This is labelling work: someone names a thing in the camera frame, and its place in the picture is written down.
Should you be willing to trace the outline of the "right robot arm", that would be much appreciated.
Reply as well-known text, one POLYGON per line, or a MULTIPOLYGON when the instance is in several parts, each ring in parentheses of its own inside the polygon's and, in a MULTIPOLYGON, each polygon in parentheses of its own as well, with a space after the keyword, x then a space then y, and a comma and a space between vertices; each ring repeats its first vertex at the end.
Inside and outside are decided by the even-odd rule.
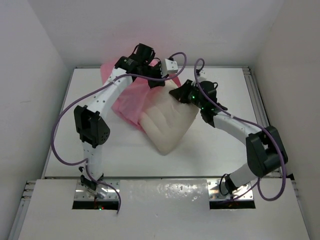
POLYGON ((281 168, 286 170, 288 156, 278 130, 274 126, 262 127, 227 112, 217 99, 216 82, 187 80, 169 94, 182 104, 199 108, 205 123, 233 136, 246 148, 246 163, 219 182, 219 193, 231 196, 234 191, 281 168))

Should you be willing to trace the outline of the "right aluminium rail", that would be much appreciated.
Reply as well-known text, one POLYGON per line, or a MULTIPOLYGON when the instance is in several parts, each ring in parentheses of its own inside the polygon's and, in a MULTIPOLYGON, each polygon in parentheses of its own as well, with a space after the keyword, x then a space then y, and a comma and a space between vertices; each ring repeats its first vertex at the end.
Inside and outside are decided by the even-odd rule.
POLYGON ((270 125, 270 122, 265 110, 256 78, 249 67, 243 67, 242 72, 248 89, 256 122, 263 127, 267 127, 270 125))

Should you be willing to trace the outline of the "metal base plate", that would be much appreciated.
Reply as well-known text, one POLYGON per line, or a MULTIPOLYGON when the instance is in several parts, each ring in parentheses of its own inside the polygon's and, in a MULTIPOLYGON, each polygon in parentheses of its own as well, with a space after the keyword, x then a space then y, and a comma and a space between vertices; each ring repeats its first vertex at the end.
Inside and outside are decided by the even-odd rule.
POLYGON ((92 190, 81 183, 80 180, 77 181, 74 200, 75 201, 118 201, 120 198, 117 193, 120 192, 120 183, 115 183, 115 189, 112 189, 110 186, 103 184, 98 184, 96 190, 92 190))
POLYGON ((247 183, 234 190, 232 194, 228 193, 225 188, 225 181, 220 183, 219 178, 207 179, 208 197, 211 202, 221 202, 227 200, 235 201, 253 201, 254 195, 252 185, 247 183))

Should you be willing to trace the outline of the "aluminium rail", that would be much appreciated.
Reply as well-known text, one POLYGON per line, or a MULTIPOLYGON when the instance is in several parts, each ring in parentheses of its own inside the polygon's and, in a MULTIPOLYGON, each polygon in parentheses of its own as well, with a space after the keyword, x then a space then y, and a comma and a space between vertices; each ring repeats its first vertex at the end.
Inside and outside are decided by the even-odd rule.
POLYGON ((248 89, 256 122, 263 127, 267 127, 270 125, 270 122, 265 110, 256 78, 249 67, 243 67, 242 72, 248 89))
POLYGON ((18 240, 21 230, 22 230, 22 226, 30 205, 30 201, 32 198, 32 194, 35 188, 35 181, 27 181, 25 183, 21 198, 20 198, 20 202, 19 202, 19 206, 13 221, 13 224, 11 226, 11 230, 9 233, 9 237, 8 240, 18 240))

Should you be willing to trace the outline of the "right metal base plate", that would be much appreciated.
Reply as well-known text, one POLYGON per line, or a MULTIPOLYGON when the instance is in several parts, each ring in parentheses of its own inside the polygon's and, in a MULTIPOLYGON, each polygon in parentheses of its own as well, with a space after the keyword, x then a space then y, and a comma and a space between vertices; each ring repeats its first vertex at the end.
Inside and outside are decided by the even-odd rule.
POLYGON ((252 185, 247 183, 234 190, 232 194, 228 193, 225 188, 225 181, 220 183, 219 178, 207 179, 208 197, 211 202, 221 202, 227 200, 235 201, 253 201, 254 195, 252 185))

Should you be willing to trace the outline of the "cream bear print pillow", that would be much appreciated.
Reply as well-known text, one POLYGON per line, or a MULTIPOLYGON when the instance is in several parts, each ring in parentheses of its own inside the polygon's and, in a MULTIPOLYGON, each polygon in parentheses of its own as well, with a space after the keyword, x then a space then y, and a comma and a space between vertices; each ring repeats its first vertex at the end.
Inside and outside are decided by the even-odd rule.
POLYGON ((161 155, 174 150, 199 112, 192 104, 180 103, 169 91, 178 85, 169 80, 165 86, 152 88, 146 95, 138 119, 139 125, 161 155))

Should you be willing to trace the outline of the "left aluminium rail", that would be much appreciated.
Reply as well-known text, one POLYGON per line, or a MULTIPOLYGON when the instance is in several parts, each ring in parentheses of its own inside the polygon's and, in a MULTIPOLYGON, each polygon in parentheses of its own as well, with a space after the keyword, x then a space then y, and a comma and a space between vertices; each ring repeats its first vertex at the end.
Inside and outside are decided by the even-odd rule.
POLYGON ((8 240, 18 240, 21 230, 22 230, 22 226, 30 205, 30 201, 32 198, 32 194, 35 188, 35 181, 27 181, 25 183, 21 198, 20 198, 20 202, 19 202, 19 206, 13 221, 13 224, 11 226, 11 230, 9 233, 9 237, 8 240))

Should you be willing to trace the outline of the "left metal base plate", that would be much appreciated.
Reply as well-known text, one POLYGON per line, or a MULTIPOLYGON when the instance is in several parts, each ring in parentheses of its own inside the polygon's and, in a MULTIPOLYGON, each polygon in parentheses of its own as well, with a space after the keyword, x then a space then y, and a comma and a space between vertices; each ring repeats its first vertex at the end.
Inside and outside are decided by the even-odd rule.
POLYGON ((92 190, 81 183, 80 180, 77 181, 74 200, 75 201, 118 201, 120 198, 117 193, 120 192, 120 183, 115 183, 115 189, 112 189, 110 186, 103 184, 98 184, 96 190, 92 190))

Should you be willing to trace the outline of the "pink satin pillowcase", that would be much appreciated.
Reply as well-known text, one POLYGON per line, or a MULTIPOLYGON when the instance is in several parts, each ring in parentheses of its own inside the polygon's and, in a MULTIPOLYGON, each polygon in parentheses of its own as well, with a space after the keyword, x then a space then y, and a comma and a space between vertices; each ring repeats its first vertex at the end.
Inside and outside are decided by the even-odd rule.
MULTIPOLYGON (((101 65, 100 75, 103 85, 108 81, 117 61, 118 60, 113 60, 101 65)), ((165 87, 168 87, 169 84, 173 84, 173 88, 181 86, 181 82, 177 76, 165 81, 165 87)), ((160 86, 150 89, 146 79, 137 77, 135 81, 120 94, 111 109, 122 120, 144 132, 139 124, 139 118, 144 110, 144 105, 147 103, 148 98, 155 97, 159 90, 164 90, 165 87, 160 86)))

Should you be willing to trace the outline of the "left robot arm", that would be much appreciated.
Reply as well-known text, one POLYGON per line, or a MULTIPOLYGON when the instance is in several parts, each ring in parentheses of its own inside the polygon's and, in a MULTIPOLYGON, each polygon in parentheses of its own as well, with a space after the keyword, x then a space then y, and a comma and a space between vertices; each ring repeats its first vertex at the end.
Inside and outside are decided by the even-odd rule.
POLYGON ((104 83, 109 85, 101 92, 93 95, 93 100, 85 106, 76 106, 74 120, 76 132, 83 146, 83 155, 86 159, 81 170, 81 183, 92 191, 97 189, 96 181, 103 178, 102 145, 110 136, 110 128, 106 123, 107 113, 120 94, 132 84, 136 76, 160 79, 161 65, 151 66, 155 51, 150 46, 138 44, 133 53, 122 56, 114 65, 111 73, 104 83))

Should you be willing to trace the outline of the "white front cover panel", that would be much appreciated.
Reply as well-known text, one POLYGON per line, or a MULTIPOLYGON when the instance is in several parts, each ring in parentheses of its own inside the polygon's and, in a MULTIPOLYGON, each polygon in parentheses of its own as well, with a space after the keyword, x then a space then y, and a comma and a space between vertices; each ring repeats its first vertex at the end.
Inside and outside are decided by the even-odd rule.
POLYGON ((75 179, 35 183, 21 240, 306 240, 290 182, 254 209, 210 209, 204 180, 123 180, 119 211, 73 209, 75 179))

